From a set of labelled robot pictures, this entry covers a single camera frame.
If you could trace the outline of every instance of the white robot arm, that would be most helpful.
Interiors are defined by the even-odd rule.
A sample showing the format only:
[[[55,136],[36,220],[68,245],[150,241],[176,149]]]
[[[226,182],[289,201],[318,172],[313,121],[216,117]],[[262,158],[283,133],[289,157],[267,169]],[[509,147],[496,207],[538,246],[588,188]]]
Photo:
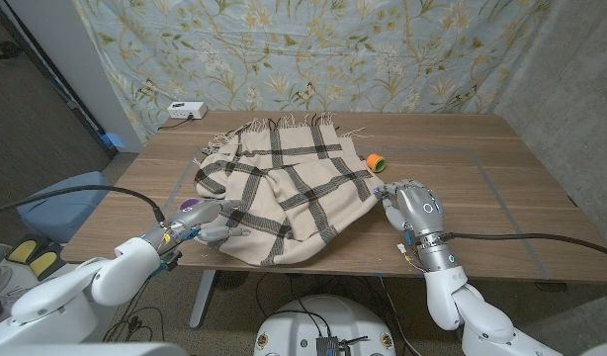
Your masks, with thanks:
[[[424,279],[431,317],[445,330],[464,325],[462,349],[466,355],[561,355],[515,328],[503,311],[485,302],[468,283],[448,243],[440,239],[444,219],[435,193],[415,180],[386,184],[375,193],[382,198],[391,225],[416,239],[418,258],[427,271]]]
[[[91,302],[118,306],[130,300],[145,280],[173,269],[182,256],[182,242],[197,237],[212,241],[250,233],[239,227],[201,227],[239,201],[206,200],[158,224],[142,237],[115,248],[113,260],[95,258],[74,271],[47,281],[24,294],[11,316],[0,323],[0,346],[78,343],[95,329],[98,319]]]

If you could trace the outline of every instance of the blanket fringe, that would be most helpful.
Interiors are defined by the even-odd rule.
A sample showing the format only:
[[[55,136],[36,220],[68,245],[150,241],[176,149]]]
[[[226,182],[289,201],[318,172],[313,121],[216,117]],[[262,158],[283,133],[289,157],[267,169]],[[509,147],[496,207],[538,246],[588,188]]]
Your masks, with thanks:
[[[328,112],[321,113],[320,116],[314,114],[310,116],[305,114],[302,122],[297,122],[297,119],[293,114],[289,116],[281,117],[275,122],[273,119],[253,119],[252,121],[242,125],[238,129],[228,133],[218,133],[214,136],[214,140],[209,142],[208,147],[204,150],[206,154],[212,154],[218,152],[223,146],[229,145],[232,138],[242,133],[262,133],[263,131],[275,131],[280,129],[293,129],[293,128],[312,128],[316,126],[333,126],[332,117],[334,114]]]
[[[357,133],[361,132],[364,129],[365,128],[360,128],[360,129],[352,130],[352,131],[350,131],[348,133],[342,134],[341,137],[343,137],[343,138],[350,138],[350,137],[374,137],[372,134],[370,134],[370,135],[357,134]]]

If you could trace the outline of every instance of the cream blanket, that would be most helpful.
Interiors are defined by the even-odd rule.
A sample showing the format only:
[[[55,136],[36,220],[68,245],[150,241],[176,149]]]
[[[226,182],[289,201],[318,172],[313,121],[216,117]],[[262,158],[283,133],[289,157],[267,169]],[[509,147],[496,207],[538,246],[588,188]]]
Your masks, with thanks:
[[[210,245],[251,265],[307,260],[371,209],[383,184],[329,115],[301,124],[293,116],[254,120],[217,136],[209,152],[198,194],[242,201],[213,224],[251,230]]]

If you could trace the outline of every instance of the curtain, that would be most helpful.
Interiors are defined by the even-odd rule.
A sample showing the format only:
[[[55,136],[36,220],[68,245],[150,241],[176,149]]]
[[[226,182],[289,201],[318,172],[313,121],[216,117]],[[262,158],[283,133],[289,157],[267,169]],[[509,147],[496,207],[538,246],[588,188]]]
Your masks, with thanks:
[[[73,0],[143,142],[210,110],[485,113],[549,7],[532,0]]]

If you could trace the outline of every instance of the green ring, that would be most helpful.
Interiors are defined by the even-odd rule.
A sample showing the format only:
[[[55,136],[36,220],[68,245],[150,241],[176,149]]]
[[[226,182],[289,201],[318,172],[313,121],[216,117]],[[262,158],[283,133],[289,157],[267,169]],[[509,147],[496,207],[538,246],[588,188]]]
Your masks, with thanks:
[[[383,171],[383,169],[385,169],[385,159],[381,157],[374,163],[374,173],[379,173]]]

